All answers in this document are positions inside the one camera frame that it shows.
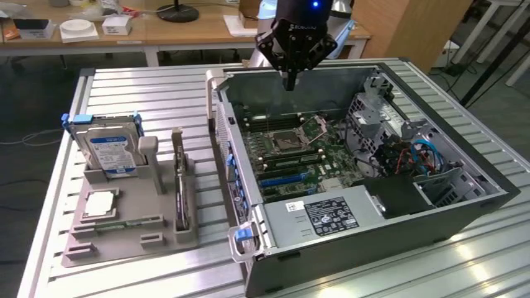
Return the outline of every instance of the circuit board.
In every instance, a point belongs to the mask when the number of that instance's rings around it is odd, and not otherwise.
[[[309,115],[290,129],[244,131],[248,154],[266,202],[350,187],[364,179],[337,133],[340,125]]]

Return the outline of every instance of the black lamp base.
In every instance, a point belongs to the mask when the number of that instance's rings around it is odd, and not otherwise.
[[[179,5],[179,10],[177,10],[175,6],[169,9],[171,6],[174,5],[165,5],[158,8],[161,12],[158,12],[157,15],[162,20],[174,23],[187,23],[200,19],[200,11],[191,6],[182,4]]]

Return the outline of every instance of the aluminum extrusion table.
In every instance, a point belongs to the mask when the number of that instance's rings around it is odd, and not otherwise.
[[[417,67],[386,62],[496,165],[523,194],[450,240],[384,259],[269,297],[485,297],[530,293],[530,164],[464,110]],[[138,110],[147,135],[161,140],[158,158],[171,158],[173,127],[185,128],[185,146],[197,161],[198,249],[65,268],[61,265],[85,159],[67,134],[51,177],[19,297],[244,297],[241,267],[230,257],[209,129],[205,73],[232,65],[171,66],[86,71],[70,114],[117,115]],[[410,118],[418,110],[396,93]]]

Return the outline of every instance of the side panel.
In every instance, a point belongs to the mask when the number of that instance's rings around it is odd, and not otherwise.
[[[512,195],[499,196],[256,261],[246,294],[258,297],[446,240],[511,199]]]

